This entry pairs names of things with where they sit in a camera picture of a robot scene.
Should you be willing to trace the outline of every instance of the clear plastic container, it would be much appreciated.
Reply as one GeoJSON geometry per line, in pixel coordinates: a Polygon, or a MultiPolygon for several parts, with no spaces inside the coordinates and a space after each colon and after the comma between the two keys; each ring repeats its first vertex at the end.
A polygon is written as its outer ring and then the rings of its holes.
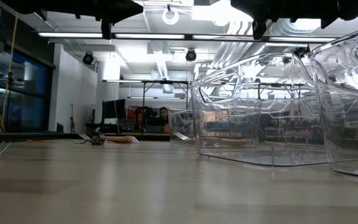
{"type": "Polygon", "coordinates": [[[195,147],[192,109],[169,108],[170,142],[195,147]]]}
{"type": "Polygon", "coordinates": [[[332,170],[358,175],[358,32],[310,53],[332,170]]]}
{"type": "Polygon", "coordinates": [[[270,167],[327,162],[313,81],[296,55],[256,55],[191,90],[199,154],[270,167]]]}

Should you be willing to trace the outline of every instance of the security camera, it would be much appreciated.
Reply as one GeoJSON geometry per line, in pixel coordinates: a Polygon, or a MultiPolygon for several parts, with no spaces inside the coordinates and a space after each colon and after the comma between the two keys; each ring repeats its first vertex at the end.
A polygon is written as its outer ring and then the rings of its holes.
{"type": "Polygon", "coordinates": [[[92,65],[93,60],[93,52],[85,53],[85,56],[82,58],[82,62],[84,62],[85,65],[92,65]]]}
{"type": "Polygon", "coordinates": [[[186,61],[194,62],[197,58],[196,52],[194,49],[188,49],[186,54],[186,61]]]}

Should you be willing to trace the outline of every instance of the table surface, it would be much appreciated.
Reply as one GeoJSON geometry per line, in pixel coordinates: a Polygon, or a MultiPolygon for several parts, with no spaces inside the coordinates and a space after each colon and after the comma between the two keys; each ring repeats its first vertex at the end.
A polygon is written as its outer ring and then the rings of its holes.
{"type": "Polygon", "coordinates": [[[355,224],[358,179],[328,165],[256,169],[169,142],[18,142],[0,155],[0,223],[355,224]]]}

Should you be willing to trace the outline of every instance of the woman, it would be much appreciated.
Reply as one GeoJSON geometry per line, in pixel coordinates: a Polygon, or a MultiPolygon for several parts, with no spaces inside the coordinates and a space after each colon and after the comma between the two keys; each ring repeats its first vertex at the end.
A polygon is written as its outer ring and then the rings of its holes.
{"type": "Polygon", "coordinates": [[[160,108],[160,121],[161,126],[168,126],[168,109],[166,107],[160,108]]]}

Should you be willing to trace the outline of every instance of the plastic bin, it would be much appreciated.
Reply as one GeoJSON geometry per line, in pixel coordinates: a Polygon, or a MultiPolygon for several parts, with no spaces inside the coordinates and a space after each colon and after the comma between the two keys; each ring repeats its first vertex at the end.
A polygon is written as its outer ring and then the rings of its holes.
{"type": "Polygon", "coordinates": [[[313,81],[296,55],[256,55],[191,90],[199,154],[261,166],[327,162],[313,81]]]}
{"type": "Polygon", "coordinates": [[[170,142],[195,147],[192,109],[169,108],[170,142]]]}
{"type": "Polygon", "coordinates": [[[332,170],[358,175],[358,32],[310,53],[332,170]]]}

